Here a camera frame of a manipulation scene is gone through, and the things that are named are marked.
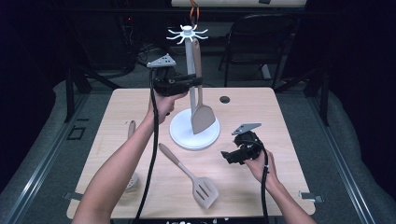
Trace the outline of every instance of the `white round base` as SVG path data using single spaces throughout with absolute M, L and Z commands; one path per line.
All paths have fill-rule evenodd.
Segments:
M 219 120 L 216 119 L 209 128 L 198 134 L 194 134 L 191 126 L 191 110 L 186 109 L 176 114 L 172 119 L 170 134 L 179 146 L 188 150 L 201 150 L 209 147 L 218 139 L 220 124 Z

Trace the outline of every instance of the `table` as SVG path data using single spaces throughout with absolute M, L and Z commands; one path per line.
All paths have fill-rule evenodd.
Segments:
M 230 98 L 228 104 L 219 98 Z M 140 124 L 147 111 L 149 89 L 115 90 L 92 144 L 91 152 L 82 171 L 76 192 L 83 193 L 95 172 L 105 160 L 126 140 L 129 122 Z M 242 123 L 261 123 L 252 130 L 274 153 L 279 179 L 297 203 L 310 215 L 315 206 L 298 196 L 299 190 L 309 192 L 303 171 L 282 117 L 276 96 L 270 88 L 204 88 L 204 104 L 212 107 L 220 123 L 220 134 L 209 148 L 190 151 L 179 147 L 170 137 L 169 124 L 182 110 L 189 108 L 190 97 L 176 101 L 176 109 L 160 125 L 159 143 L 168 146 L 180 161 L 197 176 L 211 178 L 219 189 L 219 197 L 209 209 L 200 207 L 192 197 L 190 179 L 160 150 L 154 165 L 148 197 L 141 218 L 189 217 L 261 217 L 260 183 L 246 165 L 229 164 L 221 151 L 237 149 L 231 133 Z M 138 182 L 122 195 L 112 218 L 134 218 L 146 184 L 152 155 L 152 137 L 136 168 Z M 281 213 L 267 193 L 269 216 Z M 78 201 L 72 200 L 67 216 L 73 218 Z
M 306 0 L 271 0 L 270 4 L 259 0 L 195 0 L 199 7 L 305 7 Z M 190 1 L 172 0 L 172 7 L 191 7 Z

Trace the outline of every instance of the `person's left hand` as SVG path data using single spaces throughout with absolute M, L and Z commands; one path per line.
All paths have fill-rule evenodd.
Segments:
M 187 95 L 187 91 L 178 95 L 173 95 L 173 96 L 161 96 L 158 94 L 156 91 L 154 91 L 155 94 L 155 103 L 157 105 L 158 109 L 158 120 L 161 123 L 165 121 L 166 115 L 174 111 L 175 109 L 175 101 L 177 99 L 183 98 Z M 151 102 L 151 97 L 149 98 L 149 104 L 148 104 L 148 113 L 153 113 L 153 105 Z

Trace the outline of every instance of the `person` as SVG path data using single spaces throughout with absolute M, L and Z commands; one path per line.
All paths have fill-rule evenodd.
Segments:
M 155 102 L 159 123 L 174 110 L 175 101 L 187 95 L 182 93 L 163 97 L 156 92 Z M 99 168 L 84 192 L 73 218 L 74 224 L 110 223 L 111 213 L 125 190 L 137 164 L 154 132 L 154 112 L 151 100 L 148 112 L 135 132 Z M 269 174 L 266 188 L 279 206 L 288 223 L 315 223 L 315 221 L 295 202 L 276 176 L 274 157 L 268 151 Z M 251 173 L 261 181 L 264 165 L 263 153 L 254 161 L 245 161 Z

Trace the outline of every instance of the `beige spatula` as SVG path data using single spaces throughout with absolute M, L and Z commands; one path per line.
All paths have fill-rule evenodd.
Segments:
M 192 195 L 198 204 L 204 208 L 209 208 L 210 205 L 219 197 L 219 191 L 211 179 L 207 177 L 197 177 L 193 175 L 166 147 L 164 144 L 159 144 L 160 151 L 165 156 L 176 164 L 192 181 Z
M 201 49 L 196 38 L 192 40 L 192 57 L 194 59 L 195 75 L 202 76 Z M 192 132 L 198 134 L 212 125 L 216 121 L 216 116 L 210 106 L 204 105 L 202 85 L 198 87 L 198 104 L 191 112 Z

